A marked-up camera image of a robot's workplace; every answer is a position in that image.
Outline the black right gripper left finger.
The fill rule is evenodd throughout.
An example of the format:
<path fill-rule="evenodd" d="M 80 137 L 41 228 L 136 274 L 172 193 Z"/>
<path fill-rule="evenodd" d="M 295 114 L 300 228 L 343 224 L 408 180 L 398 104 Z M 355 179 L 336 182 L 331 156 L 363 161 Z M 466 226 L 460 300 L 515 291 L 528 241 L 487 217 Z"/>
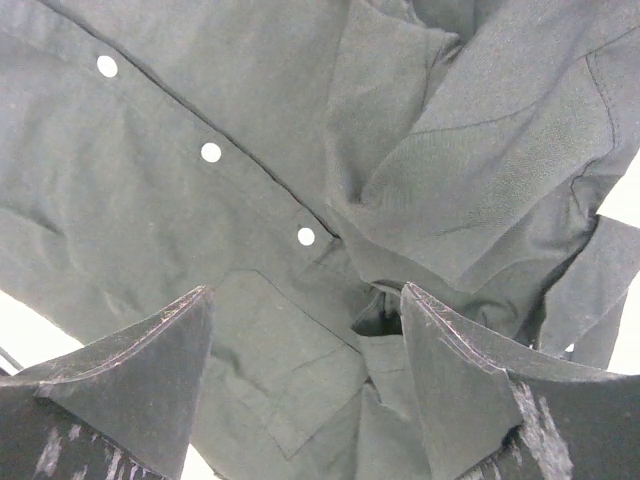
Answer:
<path fill-rule="evenodd" d="M 137 324 L 2 377 L 2 478 L 179 478 L 213 312 L 213 291 L 200 286 Z"/>

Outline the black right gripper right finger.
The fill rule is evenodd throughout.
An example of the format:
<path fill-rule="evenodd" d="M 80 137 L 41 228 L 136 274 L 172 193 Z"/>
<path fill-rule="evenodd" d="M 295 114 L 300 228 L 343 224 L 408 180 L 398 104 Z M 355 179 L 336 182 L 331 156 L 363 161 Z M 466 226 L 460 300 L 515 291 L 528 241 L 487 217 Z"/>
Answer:
<path fill-rule="evenodd" d="M 637 376 L 521 345 L 412 283 L 401 319 L 434 478 L 638 477 Z"/>

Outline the black button shirt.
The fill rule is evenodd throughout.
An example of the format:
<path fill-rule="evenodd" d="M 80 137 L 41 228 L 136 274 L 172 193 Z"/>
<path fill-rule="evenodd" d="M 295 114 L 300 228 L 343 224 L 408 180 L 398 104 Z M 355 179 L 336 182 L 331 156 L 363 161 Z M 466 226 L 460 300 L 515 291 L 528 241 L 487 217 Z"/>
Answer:
<path fill-rule="evenodd" d="M 1 5 L 1 288 L 89 343 L 210 286 L 226 479 L 436 479 L 409 283 L 608 371 L 638 151 L 635 1 Z"/>

